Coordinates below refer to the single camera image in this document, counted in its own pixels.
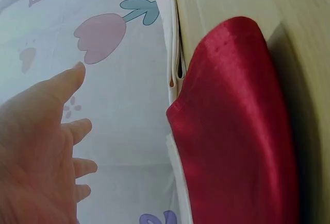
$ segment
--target bed sheet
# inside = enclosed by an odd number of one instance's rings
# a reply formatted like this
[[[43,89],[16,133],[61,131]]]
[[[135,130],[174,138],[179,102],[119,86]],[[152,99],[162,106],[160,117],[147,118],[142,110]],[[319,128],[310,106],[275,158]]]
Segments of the bed sheet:
[[[63,111],[92,132],[74,148],[99,170],[77,180],[92,194],[84,223],[180,223],[166,135],[167,52],[155,0],[0,0],[0,104],[38,81],[86,64]]]

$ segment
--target white fabric edge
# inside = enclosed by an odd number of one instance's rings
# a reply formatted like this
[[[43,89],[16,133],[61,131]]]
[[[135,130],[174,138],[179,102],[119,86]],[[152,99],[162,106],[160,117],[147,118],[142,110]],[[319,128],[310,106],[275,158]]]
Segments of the white fabric edge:
[[[167,78],[168,78],[168,92],[170,105],[176,100],[181,90],[183,78],[186,74],[185,61],[181,58],[180,53],[181,43],[179,41],[179,21],[177,13],[176,0],[156,0],[159,8],[159,13],[163,21],[164,37],[167,45]],[[183,77],[179,78],[177,75],[178,61],[181,61],[183,66]]]
[[[171,165],[173,167],[177,188],[181,224],[193,224],[188,187],[180,155],[176,147],[173,135],[169,134],[166,138],[166,145],[168,148]]]

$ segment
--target fingernail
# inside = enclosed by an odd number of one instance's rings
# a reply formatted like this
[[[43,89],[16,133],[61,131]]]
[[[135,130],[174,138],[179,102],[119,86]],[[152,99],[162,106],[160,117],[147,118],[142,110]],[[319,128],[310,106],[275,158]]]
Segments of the fingernail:
[[[80,67],[83,67],[84,64],[82,62],[78,62],[73,68],[74,69],[77,69],[77,68],[80,68]]]

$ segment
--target red cushion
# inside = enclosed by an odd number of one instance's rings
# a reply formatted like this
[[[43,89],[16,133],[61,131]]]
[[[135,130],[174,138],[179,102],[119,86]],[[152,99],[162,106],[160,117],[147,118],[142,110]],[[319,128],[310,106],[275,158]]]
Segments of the red cushion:
[[[299,222],[288,115],[254,21],[232,18],[200,42],[167,116],[194,224]]]

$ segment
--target wooden surface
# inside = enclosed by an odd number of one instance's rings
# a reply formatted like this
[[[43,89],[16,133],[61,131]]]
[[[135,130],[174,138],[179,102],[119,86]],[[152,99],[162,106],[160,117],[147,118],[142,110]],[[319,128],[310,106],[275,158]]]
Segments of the wooden surface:
[[[330,0],[177,0],[187,65],[221,21],[248,16],[273,55],[292,121],[302,223],[330,223]]]

